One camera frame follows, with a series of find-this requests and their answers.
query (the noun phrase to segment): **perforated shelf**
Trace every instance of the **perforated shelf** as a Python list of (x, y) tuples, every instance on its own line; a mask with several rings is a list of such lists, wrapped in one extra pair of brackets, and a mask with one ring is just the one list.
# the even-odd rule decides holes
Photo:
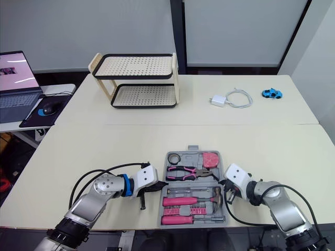
[(107, 54), (93, 71), (98, 79), (168, 79), (171, 54)]
[(171, 108), (176, 105), (173, 84), (122, 84), (111, 105), (115, 108)]

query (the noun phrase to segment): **white charger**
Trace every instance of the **white charger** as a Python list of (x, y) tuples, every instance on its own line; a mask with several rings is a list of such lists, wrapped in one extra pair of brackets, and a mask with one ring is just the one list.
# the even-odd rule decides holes
[(209, 100), (212, 105), (223, 107), (225, 105), (226, 99), (226, 97), (214, 95), (213, 98), (210, 98)]
[[(249, 103), (246, 105), (242, 105), (242, 106), (238, 106), (233, 104), (232, 102), (230, 102), (228, 100), (228, 96), (232, 93), (241, 93), (246, 95), (246, 97), (248, 98)], [(246, 108), (252, 105), (253, 100), (251, 98), (251, 96), (245, 91), (245, 90), (241, 90), (241, 89), (236, 89), (227, 93), (225, 97), (223, 96), (219, 96), (219, 95), (214, 95), (213, 98), (209, 99), (210, 103), (214, 106), (219, 106), (219, 107), (223, 107), (225, 105), (225, 103), (229, 104), (230, 106), (234, 107), (234, 108)]]

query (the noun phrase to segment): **blue toy car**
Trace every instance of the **blue toy car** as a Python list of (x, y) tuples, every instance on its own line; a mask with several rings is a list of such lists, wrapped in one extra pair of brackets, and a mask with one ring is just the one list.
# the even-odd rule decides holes
[(283, 94), (280, 90), (275, 90), (271, 88), (270, 90), (262, 91), (262, 96), (264, 98), (282, 98)]

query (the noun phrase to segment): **mouse pad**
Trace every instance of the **mouse pad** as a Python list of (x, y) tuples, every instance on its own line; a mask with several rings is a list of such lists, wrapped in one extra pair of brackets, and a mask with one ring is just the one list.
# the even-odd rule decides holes
[[(69, 100), (71, 99), (71, 95), (62, 95), (62, 96), (50, 96), (45, 97), (42, 101), (37, 105), (37, 107), (31, 112), (29, 117), (22, 121), (19, 127), (44, 127), (44, 126), (53, 126), (56, 121), (58, 115), (62, 112), (64, 107), (67, 105)], [(48, 116), (41, 116), (38, 113), (39, 109), (43, 109), (43, 107), (48, 103), (58, 103), (61, 102), (59, 110)]]

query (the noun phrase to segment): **hammer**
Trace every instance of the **hammer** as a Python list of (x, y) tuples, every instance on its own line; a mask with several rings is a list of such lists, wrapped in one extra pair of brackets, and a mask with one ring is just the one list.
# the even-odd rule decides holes
[(221, 188), (214, 188), (214, 196), (211, 198), (198, 198), (198, 197), (177, 197), (177, 198), (163, 198), (163, 206), (181, 206), (181, 205), (193, 205), (198, 202), (211, 201), (214, 203), (213, 213), (222, 207), (223, 198), (221, 194)]

